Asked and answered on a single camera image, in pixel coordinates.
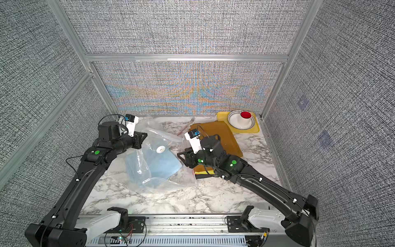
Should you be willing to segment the yellow-green shorts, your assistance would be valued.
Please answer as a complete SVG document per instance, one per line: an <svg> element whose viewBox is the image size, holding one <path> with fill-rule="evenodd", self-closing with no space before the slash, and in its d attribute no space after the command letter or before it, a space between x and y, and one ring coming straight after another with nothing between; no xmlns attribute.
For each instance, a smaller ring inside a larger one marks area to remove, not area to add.
<svg viewBox="0 0 395 247"><path fill-rule="evenodd" d="M208 169L207 171L204 169L194 169L195 175L215 175L212 169Z"/></svg>

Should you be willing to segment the mustard brown trousers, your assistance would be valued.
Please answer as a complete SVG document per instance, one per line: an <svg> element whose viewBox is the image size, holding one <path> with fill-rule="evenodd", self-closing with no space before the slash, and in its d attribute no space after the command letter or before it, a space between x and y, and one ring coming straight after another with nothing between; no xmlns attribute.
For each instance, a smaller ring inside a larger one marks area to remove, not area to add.
<svg viewBox="0 0 395 247"><path fill-rule="evenodd" d="M243 153L231 132L229 126L224 121L212 121L207 123L195 123L188 131L197 129L201 134L201 139L208 134L209 136L218 134L221 138L221 145L228 154L243 157Z"/></svg>

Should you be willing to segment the light blue trousers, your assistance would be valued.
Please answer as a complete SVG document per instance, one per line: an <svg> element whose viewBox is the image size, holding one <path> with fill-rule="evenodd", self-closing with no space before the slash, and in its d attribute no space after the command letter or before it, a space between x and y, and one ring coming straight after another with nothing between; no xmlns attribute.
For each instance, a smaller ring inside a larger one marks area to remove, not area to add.
<svg viewBox="0 0 395 247"><path fill-rule="evenodd" d="M125 157L127 183L133 190L168 191L181 188L181 184L169 180L181 168L181 162L165 146L133 149Z"/></svg>

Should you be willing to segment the clear plastic vacuum bag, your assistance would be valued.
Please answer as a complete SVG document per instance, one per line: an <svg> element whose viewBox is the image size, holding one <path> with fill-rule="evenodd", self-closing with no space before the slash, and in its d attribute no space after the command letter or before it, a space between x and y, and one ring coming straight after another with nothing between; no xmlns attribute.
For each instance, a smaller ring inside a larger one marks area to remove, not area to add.
<svg viewBox="0 0 395 247"><path fill-rule="evenodd" d="M142 148L127 151L124 157L123 183L138 193L163 193L194 187L196 178L177 153L188 147L185 138L167 132L153 117L148 116L137 125L147 133Z"/></svg>

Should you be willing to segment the black trousers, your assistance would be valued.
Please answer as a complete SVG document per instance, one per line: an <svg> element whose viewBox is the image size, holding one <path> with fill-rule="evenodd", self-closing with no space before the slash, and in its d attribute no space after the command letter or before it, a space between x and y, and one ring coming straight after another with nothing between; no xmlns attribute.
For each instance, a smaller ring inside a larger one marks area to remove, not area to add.
<svg viewBox="0 0 395 247"><path fill-rule="evenodd" d="M196 179L217 178L217 177L218 176L211 174L195 174Z"/></svg>

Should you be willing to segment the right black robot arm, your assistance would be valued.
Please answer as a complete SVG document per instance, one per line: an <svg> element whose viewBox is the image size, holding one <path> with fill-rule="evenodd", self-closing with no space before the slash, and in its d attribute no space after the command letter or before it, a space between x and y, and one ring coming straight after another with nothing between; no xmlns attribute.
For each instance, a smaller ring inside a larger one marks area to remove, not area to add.
<svg viewBox="0 0 395 247"><path fill-rule="evenodd" d="M194 129L185 138L191 146L177 156L186 167L212 168L215 176L254 192L284 215L281 225L289 238L304 247L316 243L317 198L296 194L260 174L244 159L226 153L217 134L201 137Z"/></svg>

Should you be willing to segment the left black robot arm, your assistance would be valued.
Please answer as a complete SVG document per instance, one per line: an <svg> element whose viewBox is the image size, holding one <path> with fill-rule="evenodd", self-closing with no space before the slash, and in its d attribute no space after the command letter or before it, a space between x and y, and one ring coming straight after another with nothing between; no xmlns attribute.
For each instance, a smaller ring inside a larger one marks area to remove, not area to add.
<svg viewBox="0 0 395 247"><path fill-rule="evenodd" d="M128 149L141 149L147 133L136 132L138 117L100 122L99 136L81 157L73 180L38 224L30 224L25 237L34 247L84 247L92 236L90 225L77 228L80 211L94 186L113 160Z"/></svg>

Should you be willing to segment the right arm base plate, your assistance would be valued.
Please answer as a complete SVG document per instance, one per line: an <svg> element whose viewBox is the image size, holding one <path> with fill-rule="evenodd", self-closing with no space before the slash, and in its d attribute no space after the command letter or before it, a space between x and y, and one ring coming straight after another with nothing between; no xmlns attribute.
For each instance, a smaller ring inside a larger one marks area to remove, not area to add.
<svg viewBox="0 0 395 247"><path fill-rule="evenodd" d="M256 228L242 216L226 216L225 223L229 233L269 233L266 227Z"/></svg>

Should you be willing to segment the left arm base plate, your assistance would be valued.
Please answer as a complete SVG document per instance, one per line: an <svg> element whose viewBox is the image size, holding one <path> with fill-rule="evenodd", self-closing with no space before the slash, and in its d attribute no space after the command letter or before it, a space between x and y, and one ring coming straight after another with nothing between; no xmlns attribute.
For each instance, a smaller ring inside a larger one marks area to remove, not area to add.
<svg viewBox="0 0 395 247"><path fill-rule="evenodd" d="M109 233L121 233L123 235L127 235L128 233L144 233L145 231L145 223L146 217L143 216L129 216L128 223L124 223L121 219L121 223L113 229L106 231L107 234Z"/></svg>

